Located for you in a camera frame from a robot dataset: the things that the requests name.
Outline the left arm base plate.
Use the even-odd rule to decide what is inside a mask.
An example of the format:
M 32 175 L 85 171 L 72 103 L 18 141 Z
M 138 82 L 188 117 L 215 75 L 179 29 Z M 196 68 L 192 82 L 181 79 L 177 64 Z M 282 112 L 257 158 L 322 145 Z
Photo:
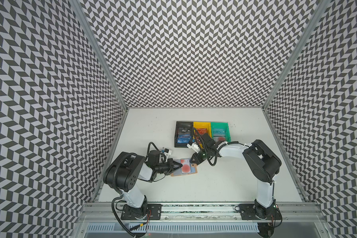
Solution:
M 147 204 L 141 208 L 133 208 L 124 205 L 121 220 L 160 220 L 162 215 L 162 204 Z

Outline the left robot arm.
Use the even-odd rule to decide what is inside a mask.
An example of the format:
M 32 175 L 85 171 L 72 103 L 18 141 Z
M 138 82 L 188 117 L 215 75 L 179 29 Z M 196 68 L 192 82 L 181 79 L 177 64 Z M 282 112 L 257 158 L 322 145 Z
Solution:
M 142 180 L 152 183 L 158 174 L 168 176 L 180 170 L 183 164 L 167 158 L 167 152 L 152 150 L 145 157 L 122 152 L 106 169 L 103 183 L 114 189 L 126 202 L 121 213 L 122 220 L 160 220 L 162 205 L 149 204 L 136 182 Z

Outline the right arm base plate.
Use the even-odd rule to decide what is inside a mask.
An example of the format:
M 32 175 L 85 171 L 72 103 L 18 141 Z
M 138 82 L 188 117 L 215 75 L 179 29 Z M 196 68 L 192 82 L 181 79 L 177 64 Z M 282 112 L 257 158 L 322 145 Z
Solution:
M 243 203 L 236 207 L 236 211 L 240 213 L 242 220 L 262 220 L 262 221 L 280 221 L 282 220 L 281 212 L 275 204 L 265 208 L 260 204 Z

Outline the white red circle card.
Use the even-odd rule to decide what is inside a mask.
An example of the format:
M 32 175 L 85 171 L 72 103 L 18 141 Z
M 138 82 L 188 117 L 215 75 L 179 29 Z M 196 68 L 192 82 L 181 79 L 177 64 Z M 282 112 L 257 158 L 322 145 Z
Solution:
M 181 173 L 183 175 L 194 174 L 196 172 L 196 167 L 190 163 L 190 159 L 181 159 L 180 163 L 183 164 L 181 167 Z

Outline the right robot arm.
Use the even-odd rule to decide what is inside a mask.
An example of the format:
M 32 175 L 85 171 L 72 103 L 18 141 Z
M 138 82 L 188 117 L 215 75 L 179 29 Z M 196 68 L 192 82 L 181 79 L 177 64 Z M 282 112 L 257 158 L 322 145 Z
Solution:
M 199 136 L 199 140 L 190 139 L 186 146 L 195 151 L 190 161 L 197 165 L 207 160 L 211 166 L 215 166 L 222 157 L 245 159 L 257 179 L 257 196 L 254 203 L 239 204 L 235 210 L 243 220 L 266 220 L 274 223 L 282 219 L 274 198 L 275 178 L 282 162 L 262 140 L 257 139 L 250 145 L 238 141 L 215 142 L 205 133 Z

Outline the tan leather card holder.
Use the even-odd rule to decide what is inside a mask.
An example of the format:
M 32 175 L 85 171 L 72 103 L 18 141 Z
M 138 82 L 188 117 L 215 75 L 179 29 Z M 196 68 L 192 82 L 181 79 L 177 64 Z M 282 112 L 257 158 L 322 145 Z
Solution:
M 197 173 L 197 164 L 191 163 L 190 158 L 177 159 L 177 160 L 174 160 L 174 162 L 182 164 L 182 167 L 175 170 L 171 174 L 172 177 L 186 176 L 186 175 L 192 175 L 192 174 Z

